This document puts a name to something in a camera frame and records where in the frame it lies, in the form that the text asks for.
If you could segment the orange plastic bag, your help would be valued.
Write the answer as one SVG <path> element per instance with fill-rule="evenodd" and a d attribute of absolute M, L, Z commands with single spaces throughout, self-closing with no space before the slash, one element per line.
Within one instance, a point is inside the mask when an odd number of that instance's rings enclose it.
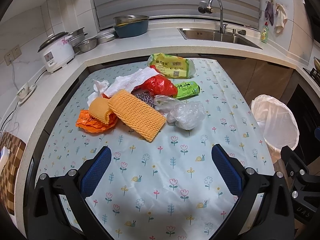
<path fill-rule="evenodd" d="M 112 113 L 108 124 L 89 115 L 88 110 L 81 110 L 75 126 L 87 133 L 103 133 L 116 125 L 118 117 Z"/>

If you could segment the clear plastic bag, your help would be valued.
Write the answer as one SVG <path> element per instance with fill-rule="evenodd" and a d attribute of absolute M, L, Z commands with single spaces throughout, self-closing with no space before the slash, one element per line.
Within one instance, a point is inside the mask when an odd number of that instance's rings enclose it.
<path fill-rule="evenodd" d="M 175 98 L 157 95 L 154 98 L 155 109 L 167 114 L 167 122 L 183 130 L 192 130 L 205 119 L 204 106 L 199 101 L 184 103 Z"/>

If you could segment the large orange foam net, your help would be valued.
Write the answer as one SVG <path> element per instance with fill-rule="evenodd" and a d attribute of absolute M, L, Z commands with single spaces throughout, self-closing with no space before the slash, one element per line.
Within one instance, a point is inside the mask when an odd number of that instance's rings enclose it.
<path fill-rule="evenodd" d="M 152 142 L 166 118 L 151 106 L 122 89 L 108 100 L 112 112 L 146 141 Z"/>

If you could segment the steel wool scrubber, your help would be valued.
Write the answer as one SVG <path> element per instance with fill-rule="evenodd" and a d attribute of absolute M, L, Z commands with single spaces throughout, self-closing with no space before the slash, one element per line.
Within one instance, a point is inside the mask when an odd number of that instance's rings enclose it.
<path fill-rule="evenodd" d="M 151 96 L 149 93 L 139 92 L 135 94 L 135 97 L 141 100 L 142 102 L 146 103 L 150 107 L 155 108 L 154 97 Z"/>

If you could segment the white-lined trash bin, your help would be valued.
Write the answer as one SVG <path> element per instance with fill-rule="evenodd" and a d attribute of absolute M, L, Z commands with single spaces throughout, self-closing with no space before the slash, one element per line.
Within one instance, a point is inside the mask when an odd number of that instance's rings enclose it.
<path fill-rule="evenodd" d="M 267 144 L 272 163 L 280 158 L 281 149 L 294 150 L 299 142 L 299 129 L 291 110 L 278 99 L 261 94 L 251 102 L 251 112 Z"/>

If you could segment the white paper towel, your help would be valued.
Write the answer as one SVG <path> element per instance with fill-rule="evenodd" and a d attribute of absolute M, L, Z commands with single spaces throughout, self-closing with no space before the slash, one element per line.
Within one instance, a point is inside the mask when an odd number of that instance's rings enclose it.
<path fill-rule="evenodd" d="M 116 77 L 114 83 L 108 87 L 104 94 L 111 98 L 120 90 L 125 90 L 129 93 L 133 91 L 134 88 L 142 85 L 146 80 L 151 77 L 158 75 L 159 72 L 153 68 L 146 67 L 144 69 L 139 69 L 131 75 L 118 76 Z"/>

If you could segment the red plastic bag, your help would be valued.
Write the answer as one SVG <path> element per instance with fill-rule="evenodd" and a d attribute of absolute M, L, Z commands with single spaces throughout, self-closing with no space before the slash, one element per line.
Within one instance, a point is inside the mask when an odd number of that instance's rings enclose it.
<path fill-rule="evenodd" d="M 162 75 L 155 65 L 151 68 L 157 72 L 157 75 L 150 77 L 143 84 L 136 86 L 133 90 L 146 90 L 151 95 L 176 96 L 178 93 L 175 85 L 164 75 Z"/>

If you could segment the white rice cooker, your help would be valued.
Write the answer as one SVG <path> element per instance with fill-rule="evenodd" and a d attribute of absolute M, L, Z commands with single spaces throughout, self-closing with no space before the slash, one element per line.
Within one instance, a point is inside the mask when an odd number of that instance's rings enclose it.
<path fill-rule="evenodd" d="M 49 73 L 65 67 L 68 62 L 74 59 L 75 52 L 69 42 L 71 37 L 65 31 L 60 32 L 48 36 L 48 39 L 40 45 L 37 53 Z"/>

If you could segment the steel bowl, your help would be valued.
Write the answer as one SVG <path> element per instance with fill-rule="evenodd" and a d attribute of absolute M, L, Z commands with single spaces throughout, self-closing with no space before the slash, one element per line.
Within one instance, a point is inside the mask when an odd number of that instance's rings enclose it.
<path fill-rule="evenodd" d="M 93 50 L 97 46 L 97 38 L 92 37 L 86 40 L 83 40 L 79 44 L 77 44 L 75 47 L 81 52 L 86 53 L 90 50 Z"/>

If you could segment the stacked steel pots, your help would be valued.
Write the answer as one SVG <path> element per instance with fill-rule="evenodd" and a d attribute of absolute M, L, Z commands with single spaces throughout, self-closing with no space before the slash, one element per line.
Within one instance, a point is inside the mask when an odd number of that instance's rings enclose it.
<path fill-rule="evenodd" d="M 84 32 L 84 27 L 70 32 L 69 35 L 71 35 L 69 42 L 72 47 L 75 47 L 77 44 L 82 42 L 86 37 L 86 33 Z"/>

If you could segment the steel plates stack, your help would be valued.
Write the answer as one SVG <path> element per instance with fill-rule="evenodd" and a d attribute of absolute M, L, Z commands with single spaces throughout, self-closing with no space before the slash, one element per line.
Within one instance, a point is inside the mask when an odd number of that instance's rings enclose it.
<path fill-rule="evenodd" d="M 115 40 L 118 37 L 114 28 L 104 30 L 97 35 L 97 44 L 103 44 Z"/>

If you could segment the green dish soap bottle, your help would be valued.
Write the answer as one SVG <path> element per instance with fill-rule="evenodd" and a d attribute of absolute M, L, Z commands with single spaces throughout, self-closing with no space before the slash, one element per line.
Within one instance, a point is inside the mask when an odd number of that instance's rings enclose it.
<path fill-rule="evenodd" d="M 265 22 L 262 31 L 260 33 L 260 41 L 263 43 L 267 43 L 268 41 L 268 32 L 269 32 L 269 28 L 268 28 L 268 23 Z"/>

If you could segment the blue basin with steel bowl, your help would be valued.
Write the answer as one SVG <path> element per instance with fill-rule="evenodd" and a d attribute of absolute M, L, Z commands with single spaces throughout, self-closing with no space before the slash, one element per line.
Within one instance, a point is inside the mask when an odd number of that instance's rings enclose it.
<path fill-rule="evenodd" d="M 148 31 L 149 17 L 144 15 L 124 15 L 113 18 L 114 29 L 119 38 L 140 36 Z"/>

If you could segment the white hanging cloth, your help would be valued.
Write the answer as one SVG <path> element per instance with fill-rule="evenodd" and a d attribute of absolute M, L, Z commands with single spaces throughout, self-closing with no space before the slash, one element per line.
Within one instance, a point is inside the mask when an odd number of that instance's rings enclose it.
<path fill-rule="evenodd" d="M 285 8 L 281 4 L 276 4 L 276 25 L 275 25 L 275 31 L 277 34 L 281 33 L 284 28 L 285 24 L 287 23 L 287 14 L 285 11 Z"/>

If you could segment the purple hanging cloth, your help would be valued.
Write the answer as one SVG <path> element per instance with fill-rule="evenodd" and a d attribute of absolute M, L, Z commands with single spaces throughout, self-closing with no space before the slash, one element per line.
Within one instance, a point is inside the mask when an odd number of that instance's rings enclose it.
<path fill-rule="evenodd" d="M 265 20 L 268 20 L 270 25 L 273 26 L 274 25 L 274 12 L 273 12 L 273 4 L 268 1 L 266 8 L 265 8 Z"/>

